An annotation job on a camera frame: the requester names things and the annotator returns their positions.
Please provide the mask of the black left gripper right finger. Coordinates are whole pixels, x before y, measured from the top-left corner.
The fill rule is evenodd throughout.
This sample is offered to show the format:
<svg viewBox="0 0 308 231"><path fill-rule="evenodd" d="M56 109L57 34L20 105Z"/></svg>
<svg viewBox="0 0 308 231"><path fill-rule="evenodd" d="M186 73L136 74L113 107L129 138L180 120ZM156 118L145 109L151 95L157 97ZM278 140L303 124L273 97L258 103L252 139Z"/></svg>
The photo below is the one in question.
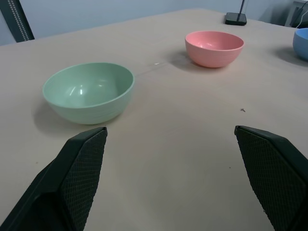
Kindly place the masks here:
<svg viewBox="0 0 308 231"><path fill-rule="evenodd" d="M236 126L250 185L276 231L308 229L308 160L285 137Z"/></svg>

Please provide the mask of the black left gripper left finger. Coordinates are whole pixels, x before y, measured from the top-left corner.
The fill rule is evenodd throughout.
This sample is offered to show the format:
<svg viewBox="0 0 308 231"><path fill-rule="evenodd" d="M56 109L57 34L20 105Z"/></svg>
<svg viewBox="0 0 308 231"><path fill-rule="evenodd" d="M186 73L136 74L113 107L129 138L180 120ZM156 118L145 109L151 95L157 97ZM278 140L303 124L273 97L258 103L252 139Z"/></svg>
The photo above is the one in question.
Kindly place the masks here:
<svg viewBox="0 0 308 231"><path fill-rule="evenodd" d="M70 138L33 179L2 231L82 231L97 192L107 128Z"/></svg>

